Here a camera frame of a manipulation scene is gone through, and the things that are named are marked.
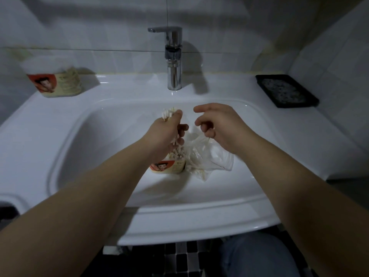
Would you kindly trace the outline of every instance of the blue jeans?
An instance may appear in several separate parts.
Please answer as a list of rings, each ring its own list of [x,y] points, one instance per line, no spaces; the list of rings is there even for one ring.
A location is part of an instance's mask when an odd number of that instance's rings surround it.
[[[240,234],[225,242],[219,250],[226,277],[300,277],[287,247],[270,234]]]

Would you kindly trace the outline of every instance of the soap dish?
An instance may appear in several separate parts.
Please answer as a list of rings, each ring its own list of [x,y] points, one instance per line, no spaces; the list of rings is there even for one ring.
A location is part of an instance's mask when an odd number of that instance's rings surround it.
[[[312,95],[289,75],[256,75],[258,85],[278,108],[311,107],[319,104]]]

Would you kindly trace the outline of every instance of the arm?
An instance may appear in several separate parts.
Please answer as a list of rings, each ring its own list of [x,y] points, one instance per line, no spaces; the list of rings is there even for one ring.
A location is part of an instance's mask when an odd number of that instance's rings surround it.
[[[319,276],[369,276],[369,212],[254,133],[229,106],[200,105],[195,124],[237,154]]]
[[[182,112],[30,209],[0,232],[2,276],[80,276],[104,245],[138,181],[184,135]]]

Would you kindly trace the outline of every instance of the chrome faucet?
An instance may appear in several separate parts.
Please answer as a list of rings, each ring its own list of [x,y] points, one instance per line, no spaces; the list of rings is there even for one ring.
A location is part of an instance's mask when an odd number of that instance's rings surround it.
[[[168,65],[168,89],[181,89],[182,27],[153,27],[147,30],[152,33],[165,32],[165,59]]]

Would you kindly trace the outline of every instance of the bathroom countertop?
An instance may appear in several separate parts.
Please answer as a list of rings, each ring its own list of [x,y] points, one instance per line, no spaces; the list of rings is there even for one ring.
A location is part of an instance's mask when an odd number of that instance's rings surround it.
[[[81,76],[84,84],[92,75]],[[323,179],[369,175],[369,157],[316,108],[276,108],[251,74],[189,76],[183,88],[166,88],[166,74],[100,75],[99,85],[75,97],[35,93],[0,127],[0,203],[22,214],[49,197],[55,159],[78,118],[108,100],[248,101],[275,133],[280,147]],[[29,82],[17,80],[17,88]],[[107,244],[137,245],[232,235],[279,223],[265,195],[202,204],[129,207]]]

